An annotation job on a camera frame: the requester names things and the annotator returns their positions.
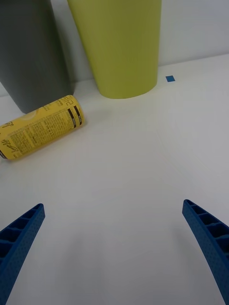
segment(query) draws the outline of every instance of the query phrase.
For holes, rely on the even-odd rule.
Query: white tabletop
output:
[[[182,204],[229,224],[228,77],[224,55],[161,67],[127,100],[77,84],[87,124],[0,166],[0,229],[46,212],[8,305],[224,304]],[[0,99],[1,124],[18,115]]]

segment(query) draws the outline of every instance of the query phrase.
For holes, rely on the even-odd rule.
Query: blue square marker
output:
[[[175,78],[173,77],[173,75],[166,76],[166,79],[167,79],[167,82],[175,81]]]

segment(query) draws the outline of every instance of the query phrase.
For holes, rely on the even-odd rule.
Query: yellow can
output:
[[[0,126],[0,156],[11,160],[22,157],[83,123],[80,104],[67,95]]]

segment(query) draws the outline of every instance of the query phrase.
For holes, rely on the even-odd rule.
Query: lime green bin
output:
[[[123,99],[157,82],[161,0],[68,0],[100,93]]]

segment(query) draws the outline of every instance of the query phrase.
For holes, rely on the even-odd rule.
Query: white wall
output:
[[[162,0],[160,65],[229,53],[228,0]],[[67,0],[52,0],[72,81],[92,73]],[[7,94],[0,84],[0,96]]]

